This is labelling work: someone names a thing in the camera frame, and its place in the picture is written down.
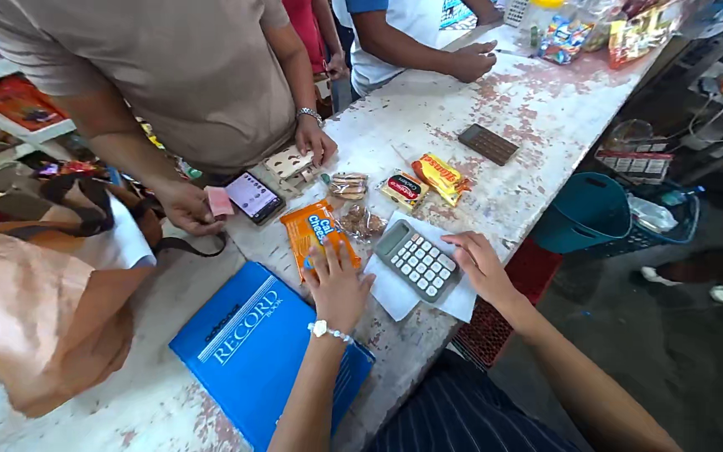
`white bracelet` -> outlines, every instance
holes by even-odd
[[[331,328],[328,328],[328,322],[325,320],[317,320],[316,322],[312,322],[308,324],[308,330],[316,337],[322,337],[323,334],[331,334],[335,338],[341,338],[342,342],[353,342],[354,338],[350,337],[349,335],[338,331],[338,330],[332,330]]]

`striped shirt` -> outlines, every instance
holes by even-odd
[[[567,452],[578,449],[526,416],[486,374],[445,350],[407,403],[378,432],[368,452],[413,450]]]

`white paper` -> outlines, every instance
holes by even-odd
[[[440,251],[447,253],[449,256],[456,248],[452,244],[447,244],[439,238],[449,232],[432,226],[425,221],[420,221],[405,215],[401,211],[395,211],[387,223],[388,231],[396,221],[404,219],[415,231],[426,237],[426,240],[439,248]],[[412,290],[411,286],[403,281],[394,271],[390,270],[381,259],[375,254],[367,262],[365,273],[373,273],[376,275],[375,283],[370,293],[384,306],[387,313],[392,316],[395,322],[399,322],[407,314],[420,303],[421,298]],[[473,315],[473,305],[476,303],[476,291],[470,283],[466,274],[463,274],[462,280],[452,290],[446,290],[445,294],[436,303],[427,303],[445,313],[449,313],[459,320],[470,323]]]
[[[74,253],[97,270],[125,270],[157,265],[153,250],[125,204],[108,192],[113,229],[88,237]]]

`calculator button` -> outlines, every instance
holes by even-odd
[[[445,268],[453,271],[456,268],[456,262],[453,262],[448,256],[442,254],[437,257],[437,262],[442,264]]]

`beige bag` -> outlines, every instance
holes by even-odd
[[[126,302],[154,268],[102,269],[75,256],[113,228],[108,192],[130,210],[150,246],[162,236],[152,210],[119,187],[69,175],[41,191],[66,207],[53,207],[41,221],[0,223],[0,382],[13,408],[30,417],[105,380],[130,349]],[[191,251],[177,240],[184,244],[166,248]]]

